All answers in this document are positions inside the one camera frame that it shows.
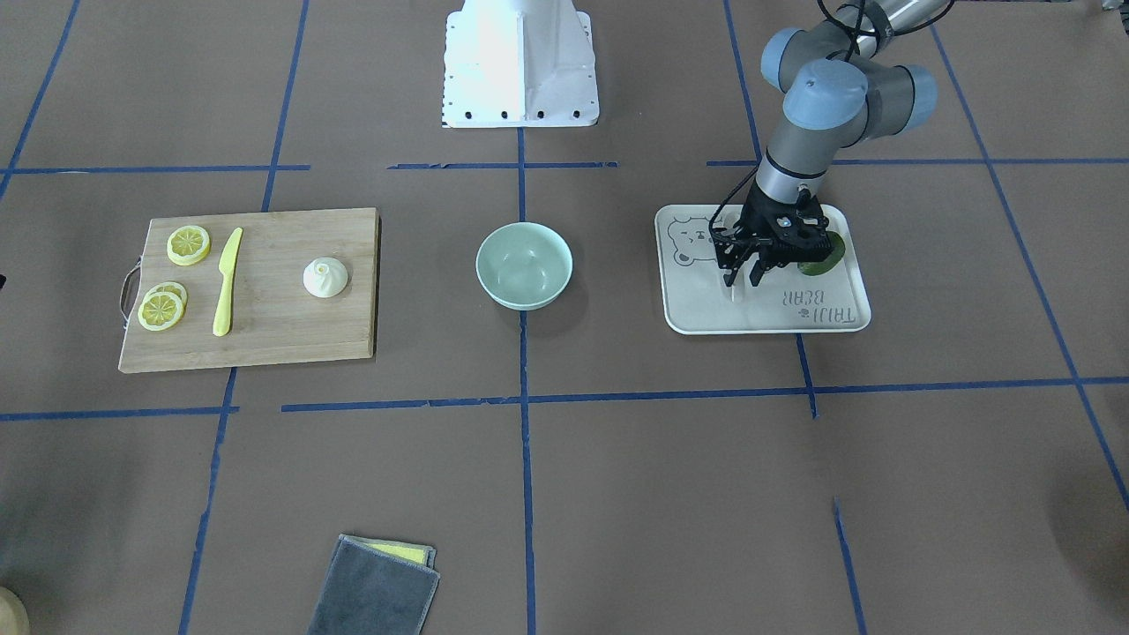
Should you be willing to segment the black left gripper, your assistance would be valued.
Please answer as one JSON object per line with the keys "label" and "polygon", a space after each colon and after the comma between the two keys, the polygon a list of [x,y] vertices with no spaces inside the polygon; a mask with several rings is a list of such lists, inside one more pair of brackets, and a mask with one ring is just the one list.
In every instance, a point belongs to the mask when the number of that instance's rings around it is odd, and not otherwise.
{"label": "black left gripper", "polygon": [[751,258],[758,261],[750,266],[749,282],[758,287],[774,268],[819,262],[831,252],[829,218],[819,197],[806,186],[799,189],[798,199],[791,205],[782,205],[752,186],[739,206],[737,220],[729,226],[719,225],[723,209],[734,195],[733,191],[724,198],[711,216],[714,254],[726,287],[733,287],[742,266]]}

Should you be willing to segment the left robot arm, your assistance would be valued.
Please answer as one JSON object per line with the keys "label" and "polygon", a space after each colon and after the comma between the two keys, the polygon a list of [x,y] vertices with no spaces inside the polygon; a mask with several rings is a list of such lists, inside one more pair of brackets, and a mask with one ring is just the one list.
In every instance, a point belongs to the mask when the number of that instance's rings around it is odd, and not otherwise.
{"label": "left robot arm", "polygon": [[709,221],[723,284],[742,271],[758,286],[769,271],[828,262],[835,253],[819,188],[835,153],[920,127],[937,105],[937,81],[916,66],[875,56],[894,40],[934,25],[951,1],[844,1],[808,31],[774,33],[759,69],[782,93],[782,118],[739,185],[746,199],[730,228]]}

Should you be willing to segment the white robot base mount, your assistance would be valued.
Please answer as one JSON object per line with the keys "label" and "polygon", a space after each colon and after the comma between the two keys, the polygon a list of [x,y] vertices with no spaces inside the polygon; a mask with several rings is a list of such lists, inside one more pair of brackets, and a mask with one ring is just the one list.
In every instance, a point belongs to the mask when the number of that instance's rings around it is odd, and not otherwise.
{"label": "white robot base mount", "polygon": [[445,36],[444,128],[597,124],[592,20],[572,1],[465,1]]}

